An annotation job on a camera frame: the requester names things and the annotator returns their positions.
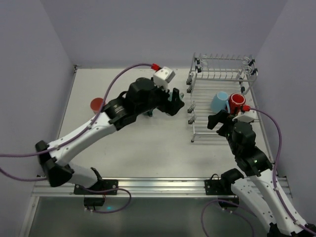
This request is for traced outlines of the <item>light blue mug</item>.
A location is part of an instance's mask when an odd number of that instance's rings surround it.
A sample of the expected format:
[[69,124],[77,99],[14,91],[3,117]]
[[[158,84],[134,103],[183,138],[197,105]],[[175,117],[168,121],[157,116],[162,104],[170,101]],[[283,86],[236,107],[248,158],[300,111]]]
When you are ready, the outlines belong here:
[[229,95],[224,91],[219,91],[212,99],[210,109],[214,113],[226,110],[230,113]]

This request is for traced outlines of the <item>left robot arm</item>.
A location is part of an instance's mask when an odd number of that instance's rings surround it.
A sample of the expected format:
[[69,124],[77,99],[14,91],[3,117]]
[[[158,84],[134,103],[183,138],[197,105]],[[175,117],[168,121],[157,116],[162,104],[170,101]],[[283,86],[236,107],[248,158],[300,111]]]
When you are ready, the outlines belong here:
[[39,141],[35,148],[41,154],[39,163],[51,187],[65,183],[83,186],[94,191],[105,186],[99,172],[72,163],[83,150],[127,125],[136,122],[139,115],[158,109],[170,116],[184,107],[183,94],[157,86],[147,78],[138,78],[127,91],[107,102],[99,115],[75,129],[63,138],[46,143]]

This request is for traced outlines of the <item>pink cup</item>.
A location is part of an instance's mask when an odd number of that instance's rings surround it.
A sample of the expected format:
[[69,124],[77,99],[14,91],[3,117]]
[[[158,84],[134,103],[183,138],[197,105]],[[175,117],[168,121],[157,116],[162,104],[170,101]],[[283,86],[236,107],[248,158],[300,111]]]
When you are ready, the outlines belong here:
[[90,108],[93,111],[93,113],[96,115],[99,113],[100,109],[105,105],[105,102],[103,101],[103,98],[94,98],[90,102]]

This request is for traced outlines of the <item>red mug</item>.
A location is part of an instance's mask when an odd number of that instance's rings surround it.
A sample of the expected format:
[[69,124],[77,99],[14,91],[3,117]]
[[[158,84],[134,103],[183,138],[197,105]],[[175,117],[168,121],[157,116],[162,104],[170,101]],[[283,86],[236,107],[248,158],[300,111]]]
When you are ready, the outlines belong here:
[[242,106],[245,104],[246,98],[239,93],[233,93],[229,96],[229,108],[231,115],[237,115],[240,111]]

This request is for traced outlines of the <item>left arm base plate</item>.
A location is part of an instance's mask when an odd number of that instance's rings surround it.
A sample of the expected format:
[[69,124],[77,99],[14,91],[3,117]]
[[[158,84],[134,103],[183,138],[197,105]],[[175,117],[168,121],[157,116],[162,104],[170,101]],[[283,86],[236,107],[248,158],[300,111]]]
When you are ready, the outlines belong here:
[[119,181],[117,179],[102,179],[97,181],[90,188],[83,188],[80,185],[75,185],[75,195],[116,195]]

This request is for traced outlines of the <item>light green mug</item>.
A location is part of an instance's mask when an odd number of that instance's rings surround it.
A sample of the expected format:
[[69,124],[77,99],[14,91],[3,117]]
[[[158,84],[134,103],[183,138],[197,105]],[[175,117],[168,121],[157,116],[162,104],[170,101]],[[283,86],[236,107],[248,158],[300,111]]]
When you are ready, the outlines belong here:
[[[181,100],[183,100],[183,98],[184,98],[184,93],[179,93],[179,98],[181,99]],[[169,101],[172,101],[172,92],[170,91],[169,92],[169,98],[168,98],[168,100]]]

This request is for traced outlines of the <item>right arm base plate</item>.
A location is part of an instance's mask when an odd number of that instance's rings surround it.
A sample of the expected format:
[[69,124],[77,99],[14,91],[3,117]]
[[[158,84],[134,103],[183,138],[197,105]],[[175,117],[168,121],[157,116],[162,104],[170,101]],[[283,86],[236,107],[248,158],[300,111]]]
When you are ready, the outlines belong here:
[[209,178],[204,180],[204,188],[205,194],[217,195],[217,196],[228,196],[233,195],[231,190],[231,185],[235,183],[236,179],[227,174],[222,174],[221,176],[217,176],[217,179],[214,178],[215,174]]

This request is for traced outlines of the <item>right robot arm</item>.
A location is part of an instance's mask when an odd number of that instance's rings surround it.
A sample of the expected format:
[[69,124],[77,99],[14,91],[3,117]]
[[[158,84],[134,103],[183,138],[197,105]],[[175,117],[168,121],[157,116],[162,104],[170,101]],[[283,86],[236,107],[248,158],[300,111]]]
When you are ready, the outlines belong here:
[[225,110],[208,116],[207,128],[218,123],[219,136],[228,141],[238,168],[221,175],[222,187],[237,195],[265,227],[269,237],[314,237],[316,227],[297,212],[276,177],[276,164],[256,146],[256,133],[245,115]]

